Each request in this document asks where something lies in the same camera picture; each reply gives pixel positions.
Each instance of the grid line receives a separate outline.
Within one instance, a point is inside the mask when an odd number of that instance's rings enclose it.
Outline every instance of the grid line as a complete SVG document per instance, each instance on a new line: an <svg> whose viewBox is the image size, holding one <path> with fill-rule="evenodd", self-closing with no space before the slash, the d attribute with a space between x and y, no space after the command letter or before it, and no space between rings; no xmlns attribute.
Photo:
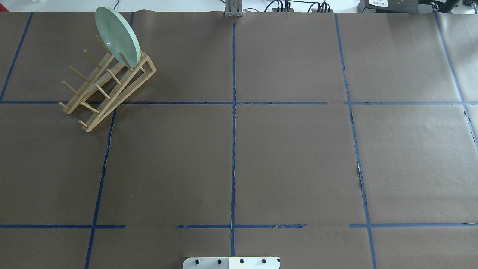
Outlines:
<svg viewBox="0 0 478 269"><path fill-rule="evenodd" d="M0 224L0 229L91 229L91 224ZM96 229L126 229L126 225L103 224Z"/></svg>
<svg viewBox="0 0 478 269"><path fill-rule="evenodd" d="M13 61L11 62L10 70L8 71L7 78L5 79L5 84L3 84L3 89L0 94L0 101L3 100L3 96L5 95L5 91L7 90L8 81L10 80L11 73L13 72L13 68L15 67L15 63L17 62L18 54L20 53L20 49L22 47L23 41L25 40L25 36L27 35L28 27L30 26L32 17L33 17L33 12L31 12L30 16L28 17L27 24L25 25L25 29L23 30L22 38L20 39L20 43L18 44L17 51L15 52L15 57L13 57Z"/></svg>
<svg viewBox="0 0 478 269"><path fill-rule="evenodd" d="M345 61L344 61L344 53L342 50L342 41L340 39L340 28L338 26L338 17L337 13L334 13L335 17L335 26L337 29L337 41L338 41L338 49L340 51L340 61L342 64L342 73L344 76L344 84L345 84L345 89L347 93L347 104L348 104L348 113L350 115L350 125L352 127L352 136L354 139L354 148L355 148L355 157L357 159L357 167L358 167L358 176L360 177L360 183L362 185L362 201L363 201L363 208L365 211L365 221L367 222L367 233L369 236L369 246L370 246L370 255L372 259L372 266L373 269L377 269L377 263L375 260L375 250L373 246L373 238L372 238L372 229L370 227L370 217L369 217L369 208L367 206L367 195L365 193L365 184L363 181L363 173L362 173L362 164L360 163L360 153L359 153L359 146L357 143L357 133L355 132L355 124L354 124L354 118L353 118L353 111L352 111L352 102L350 100L350 91L348 89L348 81L347 81L347 76L345 72Z"/></svg>
<svg viewBox="0 0 478 269"><path fill-rule="evenodd" d="M90 240L88 244L88 251L87 251L87 258L85 261L85 269L88 269L89 260L91 258L91 251L93 249L93 240L95 239L95 230L96 230L96 223L98 220L98 212L99 206L101 203L101 194L103 192L103 184L105 182L105 174L106 174L106 163L108 162L109 157L109 150L111 148L111 134L113 133L113 126L115 125L115 118L116 118L116 110L113 111L113 117L111 119L111 126L109 128L109 136L108 136L108 143L106 145L106 153L105 153L105 160L103 162L103 171L101 172L101 180L99 182L98 188L98 197L96 199L96 207L95 207L95 214L93 216L93 224L91 225L91 233L90 233Z"/></svg>
<svg viewBox="0 0 478 269"><path fill-rule="evenodd" d="M307 224L234 224L234 228L236 229L300 229L306 226ZM230 227L230 224L180 224L177 226L178 229L229 229Z"/></svg>
<svg viewBox="0 0 478 269"><path fill-rule="evenodd" d="M235 255L236 207L236 24L232 25L232 169L231 169L231 257Z"/></svg>
<svg viewBox="0 0 478 269"><path fill-rule="evenodd" d="M477 223L376 223L372 228L404 228L404 227L475 227ZM366 224L349 224L349 228L367 228Z"/></svg>
<svg viewBox="0 0 478 269"><path fill-rule="evenodd" d="M453 77L453 82L455 83L456 90L458 92L458 96L460 97L461 105L463 107L463 112L465 112L465 116L467 118L468 126L470 128L471 136L473 137L473 142L475 142L475 148L476 148L476 150L478 150L478 140L477 140L477 137L476 137L476 133L475 133L475 130L473 129L473 124L471 123L470 115L468 113L467 106L465 104L465 100L463 99L463 94L461 93L460 85L459 85L458 80L456 78L455 69L453 68L453 65L451 64L450 55L448 54L448 50L446 48L445 41L443 39L442 28L440 27L440 22L438 21L438 14L436 12L434 12L434 16L435 16L436 27L438 29L438 36L440 37L440 41L442 43L442 47L443 47L443 50L445 52L446 60L448 62L448 66L450 67L450 71L451 71L451 74L452 74L452 77Z"/></svg>

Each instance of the black cable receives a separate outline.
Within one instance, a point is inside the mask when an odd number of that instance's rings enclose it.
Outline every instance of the black cable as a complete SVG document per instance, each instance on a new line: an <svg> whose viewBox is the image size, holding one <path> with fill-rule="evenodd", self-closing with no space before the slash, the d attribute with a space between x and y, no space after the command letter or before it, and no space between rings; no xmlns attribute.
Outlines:
<svg viewBox="0 0 478 269"><path fill-rule="evenodd" d="M246 9L244 9L244 10L255 10L255 11L257 11L257 12L259 12L259 13L260 13L260 11L259 11L259 10L257 10L257 9L253 9L253 8L246 8Z"/></svg>
<svg viewBox="0 0 478 269"><path fill-rule="evenodd" d="M318 6L317 8L320 8L320 3L319 3L319 2L314 2L312 5L310 5L309 10L307 10L307 13L310 12L310 10L312 9L312 7L313 7L315 4L317 4L317 6Z"/></svg>
<svg viewBox="0 0 478 269"><path fill-rule="evenodd" d="M309 4L312 4L312 3L316 3L316 2L310 2L310 1L295 1L295 0L288 0L289 2L296 2L296 3L309 3Z"/></svg>
<svg viewBox="0 0 478 269"><path fill-rule="evenodd" d="M279 3L281 4L281 7L283 7L282 1L280 1L280 0L274 0L274 1L270 2L270 3L267 5L266 9L264 9L264 12L266 12L267 9L268 9L268 8L272 5L272 3L274 3L274 2L277 2L277 12L279 11Z"/></svg>

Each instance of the metal bracket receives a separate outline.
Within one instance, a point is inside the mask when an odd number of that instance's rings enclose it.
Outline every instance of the metal bracket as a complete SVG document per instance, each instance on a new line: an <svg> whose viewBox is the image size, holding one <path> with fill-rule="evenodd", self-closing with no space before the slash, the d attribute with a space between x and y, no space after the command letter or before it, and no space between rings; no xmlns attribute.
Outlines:
<svg viewBox="0 0 478 269"><path fill-rule="evenodd" d="M183 269L280 269L278 257L187 258Z"/></svg>
<svg viewBox="0 0 478 269"><path fill-rule="evenodd" d="M244 10L242 10L242 0L225 0L226 11L224 11L226 17L242 17Z"/></svg>

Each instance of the black box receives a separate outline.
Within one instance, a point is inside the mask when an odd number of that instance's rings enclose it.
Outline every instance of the black box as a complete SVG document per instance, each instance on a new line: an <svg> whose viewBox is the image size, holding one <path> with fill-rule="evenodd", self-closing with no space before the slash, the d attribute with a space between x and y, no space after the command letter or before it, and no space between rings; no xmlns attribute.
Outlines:
<svg viewBox="0 0 478 269"><path fill-rule="evenodd" d="M371 5L374 0L360 0L358 13L418 13L417 0L387 0L388 7Z"/></svg>

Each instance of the cable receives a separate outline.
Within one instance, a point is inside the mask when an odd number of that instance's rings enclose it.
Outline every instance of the cable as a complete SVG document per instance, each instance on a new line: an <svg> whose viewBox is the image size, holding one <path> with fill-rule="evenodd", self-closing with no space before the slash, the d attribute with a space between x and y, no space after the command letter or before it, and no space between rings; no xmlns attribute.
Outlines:
<svg viewBox="0 0 478 269"><path fill-rule="evenodd" d="M255 10L255 11L257 11L257 12L259 12L259 13L260 13L260 11L259 11L259 10L257 10L257 9L253 9L253 8L246 8L246 9L244 9L244 10Z"/></svg>
<svg viewBox="0 0 478 269"><path fill-rule="evenodd" d="M312 9L312 7L313 7L315 4L317 4L317 6L318 6L317 8L320 8L320 3L319 3L319 2L314 2L312 5L310 5L309 10L307 10L307 13L310 12L310 10Z"/></svg>
<svg viewBox="0 0 478 269"><path fill-rule="evenodd" d="M277 12L279 11L279 3L281 4L281 9L283 8L283 3L282 3L282 1L280 1L280 0L274 0L274 1L270 2L270 3L267 5L266 9L264 9L264 12L266 12L267 9L268 9L268 8L272 5L272 3L274 3L274 2L277 2Z"/></svg>

